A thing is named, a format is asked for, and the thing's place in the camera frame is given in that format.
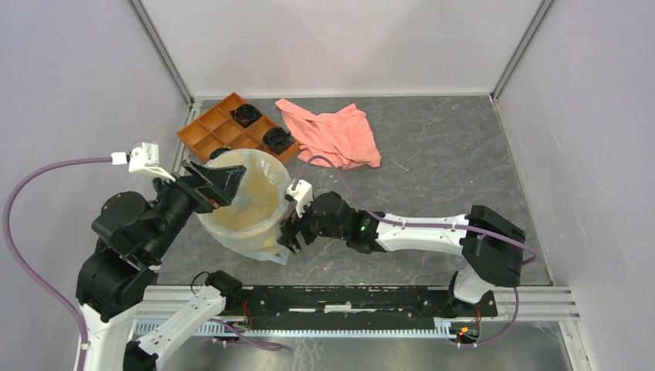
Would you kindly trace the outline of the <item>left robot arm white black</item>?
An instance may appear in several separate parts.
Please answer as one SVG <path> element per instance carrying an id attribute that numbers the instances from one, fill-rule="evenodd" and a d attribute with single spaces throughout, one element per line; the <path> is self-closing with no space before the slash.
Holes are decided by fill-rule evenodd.
<path id="1" fill-rule="evenodd" d="M 144 294 L 182 228 L 195 214 L 229 206 L 246 174 L 243 165 L 210 168 L 185 161 L 183 167 L 184 175 L 153 181 L 155 200 L 118 193 L 93 221 L 97 248 L 81 267 L 76 286 L 86 322 L 81 370 L 160 370 L 211 318 L 241 309 L 241 282 L 215 271 L 164 324 L 139 339 L 130 337 Z"/>

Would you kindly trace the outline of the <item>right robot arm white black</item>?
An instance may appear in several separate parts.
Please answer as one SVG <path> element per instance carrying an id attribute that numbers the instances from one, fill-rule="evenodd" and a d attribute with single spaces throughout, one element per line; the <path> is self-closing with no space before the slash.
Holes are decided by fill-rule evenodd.
<path id="1" fill-rule="evenodd" d="M 482 205 L 456 216 L 414 218 L 356 209 L 336 192 L 285 198 L 294 211 L 280 223 L 277 242 L 292 253 L 323 237 L 360 254 L 424 250 L 463 258 L 466 266 L 446 294 L 455 315 L 468 314 L 494 288 L 518 287 L 523 266 L 534 260 L 524 257 L 524 231 Z"/>

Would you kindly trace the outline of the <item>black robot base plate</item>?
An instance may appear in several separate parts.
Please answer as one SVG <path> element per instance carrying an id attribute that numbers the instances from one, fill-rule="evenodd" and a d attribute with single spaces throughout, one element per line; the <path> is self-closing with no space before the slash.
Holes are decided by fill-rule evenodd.
<path id="1" fill-rule="evenodd" d="M 493 318 L 488 291 L 480 302 L 456 300 L 447 288 L 400 286 L 266 286 L 232 293 L 223 318 L 250 320 L 252 330 L 419 330 L 435 319 Z"/>

